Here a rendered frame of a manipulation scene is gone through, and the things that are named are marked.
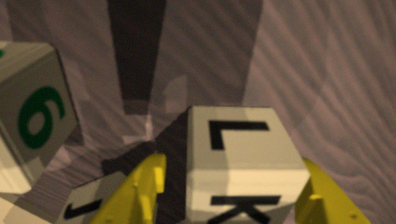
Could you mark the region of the cream letter block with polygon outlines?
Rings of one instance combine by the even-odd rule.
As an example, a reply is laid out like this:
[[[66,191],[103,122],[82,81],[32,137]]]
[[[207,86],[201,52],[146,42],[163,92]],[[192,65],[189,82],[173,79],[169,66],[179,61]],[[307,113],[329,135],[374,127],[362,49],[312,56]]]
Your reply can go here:
[[[31,190],[76,125],[55,48],[0,41],[0,192]]]
[[[309,176],[272,108],[189,109],[186,224],[283,224]]]
[[[55,224],[87,224],[126,177],[118,171],[73,189]]]

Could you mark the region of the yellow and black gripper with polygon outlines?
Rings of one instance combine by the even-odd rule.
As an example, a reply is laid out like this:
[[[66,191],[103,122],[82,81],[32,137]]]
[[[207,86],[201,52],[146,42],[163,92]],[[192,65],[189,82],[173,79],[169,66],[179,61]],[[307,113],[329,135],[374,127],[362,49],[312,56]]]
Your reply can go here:
[[[296,224],[370,224],[314,162],[301,157],[310,176],[295,202]],[[145,158],[87,224],[153,224],[157,193],[164,191],[165,154]]]

